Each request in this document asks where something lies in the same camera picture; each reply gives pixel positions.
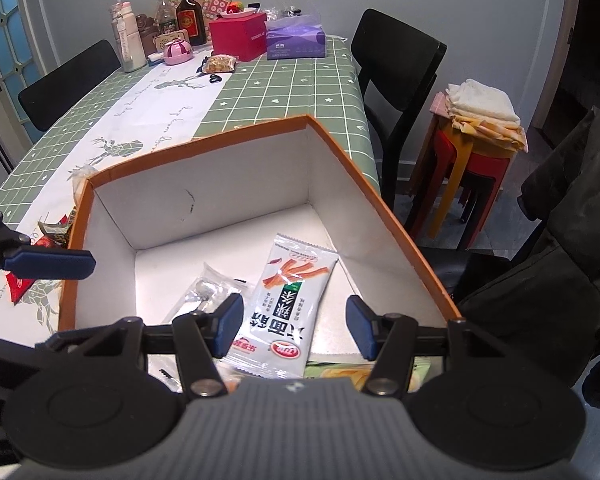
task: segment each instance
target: plastic water bottle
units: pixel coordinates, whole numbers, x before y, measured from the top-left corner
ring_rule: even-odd
[[[158,30],[160,34],[168,34],[178,30],[176,11],[167,0],[158,3]]]
[[[109,10],[113,36],[122,59],[122,70],[133,72],[142,68],[146,65],[146,57],[131,4],[118,0]]]

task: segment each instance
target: purple tissue box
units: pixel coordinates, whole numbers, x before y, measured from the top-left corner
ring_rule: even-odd
[[[327,43],[322,27],[289,25],[267,31],[267,59],[326,57]]]

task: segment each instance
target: dining table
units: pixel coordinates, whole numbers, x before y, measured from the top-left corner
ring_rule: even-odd
[[[267,60],[264,54],[239,62],[234,73],[221,74],[216,83],[198,71],[209,53],[209,48],[198,50],[180,65],[117,70],[80,99],[2,184],[5,225],[39,239],[38,222],[56,223],[71,212],[72,176],[85,167],[101,171],[197,137],[298,114],[315,116],[378,189],[346,40],[328,37],[325,58]],[[53,334],[60,286],[59,280],[37,280],[14,303],[0,270],[0,338],[32,346]]]

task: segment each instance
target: small plate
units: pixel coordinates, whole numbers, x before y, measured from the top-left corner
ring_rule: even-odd
[[[255,7],[245,7],[242,12],[221,12],[220,16],[232,20],[234,18],[243,18],[244,16],[253,14],[256,10],[258,9],[256,9]]]

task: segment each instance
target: cardboard box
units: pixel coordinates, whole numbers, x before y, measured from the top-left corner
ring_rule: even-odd
[[[238,61],[251,61],[267,51],[264,22],[267,15],[256,12],[243,18],[218,18],[209,22],[214,54],[229,54]]]
[[[94,273],[64,282],[59,330],[140,316],[160,324],[207,262],[257,282],[276,233],[337,250],[309,359],[360,362],[345,322],[378,314],[444,326],[459,316],[420,251],[336,141],[309,116],[247,126],[90,176],[69,247]]]

